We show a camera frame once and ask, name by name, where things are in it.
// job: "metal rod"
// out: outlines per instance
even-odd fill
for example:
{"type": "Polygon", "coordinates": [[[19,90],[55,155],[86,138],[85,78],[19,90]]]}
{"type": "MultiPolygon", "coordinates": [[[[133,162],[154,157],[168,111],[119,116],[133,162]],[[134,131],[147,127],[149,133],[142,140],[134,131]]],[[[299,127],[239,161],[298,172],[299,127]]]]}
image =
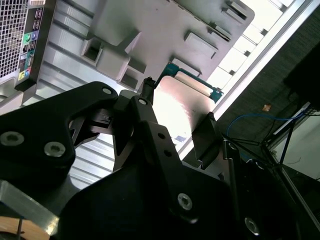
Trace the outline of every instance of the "metal rod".
{"type": "Polygon", "coordinates": [[[251,145],[251,146],[259,146],[259,144],[254,143],[254,142],[246,142],[246,141],[239,141],[239,140],[234,140],[233,141],[240,143],[240,144],[246,144],[246,145],[251,145]]]}
{"type": "Polygon", "coordinates": [[[18,229],[17,229],[17,231],[16,231],[16,235],[17,235],[17,240],[20,240],[21,239],[21,229],[22,229],[22,223],[23,223],[23,219],[22,218],[20,218],[19,219],[19,224],[18,224],[18,229]]]}
{"type": "Polygon", "coordinates": [[[247,140],[247,139],[243,139],[243,138],[235,138],[235,137],[233,137],[232,138],[233,140],[236,140],[236,141],[238,141],[238,142],[250,142],[250,143],[256,143],[256,144],[260,144],[260,142],[258,142],[258,141],[252,141],[252,140],[247,140]]]}
{"type": "Polygon", "coordinates": [[[222,136],[229,140],[230,142],[232,142],[233,144],[239,146],[240,148],[242,148],[243,150],[245,150],[246,152],[250,153],[252,156],[255,156],[258,159],[264,159],[263,157],[259,156],[258,154],[254,153],[253,151],[251,151],[250,149],[246,148],[245,146],[241,145],[240,143],[238,143],[237,141],[234,141],[232,138],[228,137],[227,135],[222,133],[222,136]]]}
{"type": "Polygon", "coordinates": [[[280,161],[279,161],[279,165],[284,163],[285,156],[286,156],[286,153],[287,153],[287,149],[288,149],[288,146],[289,146],[289,142],[290,142],[292,133],[293,133],[294,128],[295,128],[296,121],[293,120],[290,124],[291,124],[291,127],[289,129],[288,137],[286,138],[286,141],[285,141],[285,144],[284,144],[284,148],[283,148],[282,155],[281,155],[281,158],[280,158],[280,161]]]}

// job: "black cable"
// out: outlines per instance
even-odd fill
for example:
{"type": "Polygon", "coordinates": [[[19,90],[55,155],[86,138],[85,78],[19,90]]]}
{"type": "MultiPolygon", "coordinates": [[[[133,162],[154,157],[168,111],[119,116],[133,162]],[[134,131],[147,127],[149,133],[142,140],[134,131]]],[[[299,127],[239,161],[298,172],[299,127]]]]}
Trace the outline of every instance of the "black cable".
{"type": "Polygon", "coordinates": [[[270,130],[269,130],[268,133],[265,135],[265,137],[263,138],[263,140],[261,141],[260,144],[262,144],[262,143],[269,137],[270,133],[272,132],[272,129],[274,129],[275,124],[276,124],[276,120],[273,120],[273,123],[272,123],[272,125],[271,125],[271,127],[270,127],[270,130]]]}
{"type": "Polygon", "coordinates": [[[266,166],[267,168],[273,169],[275,166],[272,165],[271,163],[265,161],[265,160],[261,160],[261,159],[252,159],[253,161],[256,161],[257,163],[261,163],[264,166],[266,166]]]}

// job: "black plastic part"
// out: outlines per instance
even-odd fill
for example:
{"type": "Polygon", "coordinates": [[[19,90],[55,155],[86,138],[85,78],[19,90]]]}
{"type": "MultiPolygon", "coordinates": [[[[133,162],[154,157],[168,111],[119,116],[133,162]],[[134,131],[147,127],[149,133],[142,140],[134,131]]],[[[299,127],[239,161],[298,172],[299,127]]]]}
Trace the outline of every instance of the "black plastic part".
{"type": "Polygon", "coordinates": [[[27,79],[17,85],[15,90],[23,92],[22,103],[25,103],[28,99],[36,94],[37,84],[31,79],[27,79]]]}
{"type": "Polygon", "coordinates": [[[147,159],[141,158],[141,150],[132,152],[134,163],[87,187],[67,204],[60,216],[57,239],[160,239],[169,235],[243,239],[235,231],[227,185],[182,166],[182,173],[191,180],[187,188],[194,196],[192,203],[198,206],[199,218],[194,224],[181,221],[168,210],[166,196],[155,184],[158,175],[147,159]]]}
{"type": "Polygon", "coordinates": [[[206,169],[218,156],[223,142],[212,112],[192,132],[192,140],[196,159],[202,162],[201,169],[206,169]]]}
{"type": "Polygon", "coordinates": [[[255,161],[242,161],[239,150],[228,140],[223,142],[223,156],[228,161],[223,176],[230,185],[239,231],[247,239],[300,239],[297,216],[290,206],[292,199],[274,173],[261,169],[255,161]],[[259,235],[248,230],[245,218],[255,222],[259,235]]]}
{"type": "Polygon", "coordinates": [[[151,77],[148,77],[143,80],[143,83],[137,92],[142,98],[147,99],[151,105],[154,104],[155,83],[156,81],[154,81],[151,77]]]}
{"type": "Polygon", "coordinates": [[[320,109],[318,81],[309,77],[307,73],[313,73],[319,67],[318,59],[320,54],[320,43],[293,69],[284,80],[292,90],[303,99],[307,100],[316,109],[320,109]]]}
{"type": "Polygon", "coordinates": [[[133,164],[138,159],[145,159],[154,168],[158,180],[155,186],[162,194],[168,209],[178,218],[187,222],[196,222],[197,206],[185,211],[178,205],[178,195],[184,193],[192,198],[187,189],[187,179],[182,173],[182,163],[166,127],[157,123],[151,103],[141,97],[133,96],[126,107],[127,118],[133,127],[133,135],[128,139],[122,151],[115,142],[114,171],[133,164]]]}

